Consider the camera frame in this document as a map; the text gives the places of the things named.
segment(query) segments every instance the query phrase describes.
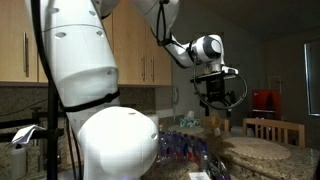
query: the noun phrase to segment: red object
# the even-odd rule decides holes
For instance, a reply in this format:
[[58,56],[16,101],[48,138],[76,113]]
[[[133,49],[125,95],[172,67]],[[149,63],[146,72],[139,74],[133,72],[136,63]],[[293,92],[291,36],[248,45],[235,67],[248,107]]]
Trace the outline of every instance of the red object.
[[252,116],[264,119],[280,119],[281,117],[279,90],[253,90]]

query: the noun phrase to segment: white wall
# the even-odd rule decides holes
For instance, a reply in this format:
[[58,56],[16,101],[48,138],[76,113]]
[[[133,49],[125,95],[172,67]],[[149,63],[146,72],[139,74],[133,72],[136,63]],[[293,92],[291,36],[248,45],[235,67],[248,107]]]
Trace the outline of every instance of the white wall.
[[[172,31],[183,43],[191,41],[195,33],[223,32],[225,63],[239,69],[240,74],[247,80],[249,88],[246,100],[233,110],[230,118],[233,124],[240,125],[242,118],[246,117],[251,109],[251,90],[265,88],[265,67],[260,52],[262,43],[194,0],[183,1]],[[173,86],[178,87],[180,92],[180,101],[176,107],[177,115],[185,114],[188,110],[195,111],[197,116],[204,115],[204,110],[199,106],[199,99],[194,95],[193,85],[189,81],[192,71],[192,68],[181,69],[172,63]],[[172,116],[171,88],[156,89],[156,110],[162,117]]]

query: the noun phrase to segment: cabinet door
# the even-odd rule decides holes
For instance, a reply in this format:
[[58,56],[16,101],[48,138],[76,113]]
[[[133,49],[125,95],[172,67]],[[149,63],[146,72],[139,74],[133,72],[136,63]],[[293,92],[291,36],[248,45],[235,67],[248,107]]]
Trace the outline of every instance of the cabinet door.
[[[107,18],[105,18],[102,21],[102,24],[106,30],[106,34],[107,34],[107,38],[108,38],[110,47],[113,50],[112,14],[110,14]],[[38,65],[38,72],[39,72],[39,77],[38,77],[39,82],[48,82],[47,76],[43,70],[40,59],[39,59],[39,65]]]
[[163,47],[159,47],[149,26],[146,27],[147,84],[171,85],[171,57]]
[[24,0],[0,2],[0,81],[37,82],[37,49]]
[[113,45],[119,84],[145,84],[145,21],[126,0],[113,11]]

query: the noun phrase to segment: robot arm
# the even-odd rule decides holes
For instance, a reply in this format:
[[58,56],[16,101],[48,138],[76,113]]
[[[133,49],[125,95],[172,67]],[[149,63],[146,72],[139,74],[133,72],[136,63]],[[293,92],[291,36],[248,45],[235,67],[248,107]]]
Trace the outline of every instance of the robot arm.
[[[194,67],[195,93],[201,102],[211,108],[231,110],[238,106],[247,94],[245,80],[238,74],[238,70],[224,64],[224,49],[218,35],[208,35],[193,40],[188,44],[180,44],[171,33],[171,27],[179,11],[179,0],[150,0],[147,3],[141,0],[131,0],[132,5],[140,12],[151,26],[158,45],[164,47],[181,68]],[[205,64],[206,73],[196,74],[196,66]],[[225,90],[227,79],[238,78],[244,84],[244,93],[238,101],[228,99],[230,91]],[[205,81],[207,93],[203,97],[197,84]]]
[[[158,133],[148,117],[119,107],[118,69],[100,20],[119,0],[25,2],[43,68],[81,145],[84,178],[138,179],[156,157]],[[194,80],[226,71],[219,36],[205,36],[182,45],[171,34],[178,0],[131,3],[151,25],[158,44],[182,68],[201,63],[212,67],[208,75]]]

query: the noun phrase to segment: metal pole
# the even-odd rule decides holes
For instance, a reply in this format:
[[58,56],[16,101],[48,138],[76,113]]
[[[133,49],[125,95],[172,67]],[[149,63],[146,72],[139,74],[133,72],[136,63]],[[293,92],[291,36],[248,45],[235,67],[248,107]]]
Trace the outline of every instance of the metal pole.
[[47,179],[58,179],[58,93],[53,80],[48,88]]

